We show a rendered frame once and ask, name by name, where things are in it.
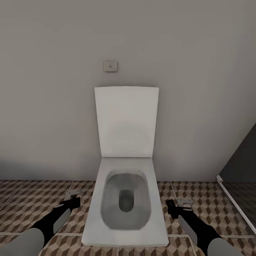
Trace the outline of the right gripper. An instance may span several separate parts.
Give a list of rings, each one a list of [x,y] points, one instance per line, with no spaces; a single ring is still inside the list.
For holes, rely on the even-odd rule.
[[[178,212],[182,208],[191,210],[189,207],[170,207],[167,209],[167,211],[168,211],[168,214],[170,214],[173,219],[178,219],[178,216],[179,216]]]

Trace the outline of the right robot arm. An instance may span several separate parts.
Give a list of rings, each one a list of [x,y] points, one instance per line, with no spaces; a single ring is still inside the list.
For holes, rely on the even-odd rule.
[[[190,198],[177,198],[177,207],[167,209],[173,219],[178,219],[180,226],[193,242],[201,248],[205,256],[245,256],[222,238],[216,230],[207,225],[189,207],[193,204]]]

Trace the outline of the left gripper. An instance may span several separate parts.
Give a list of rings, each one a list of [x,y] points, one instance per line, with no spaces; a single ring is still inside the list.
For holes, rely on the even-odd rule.
[[[79,208],[80,207],[80,197],[76,197],[76,198],[73,198],[73,199],[70,199],[70,200],[65,200],[65,201],[62,201],[60,202],[60,204],[62,203],[70,203],[72,205],[72,209],[75,209],[75,208]]]

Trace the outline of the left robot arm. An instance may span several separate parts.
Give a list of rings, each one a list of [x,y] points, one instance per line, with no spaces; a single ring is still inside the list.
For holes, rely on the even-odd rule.
[[[0,248],[0,256],[38,256],[50,239],[69,220],[71,211],[80,207],[82,189],[66,192],[65,201],[54,207],[52,212],[37,221],[23,234]]]

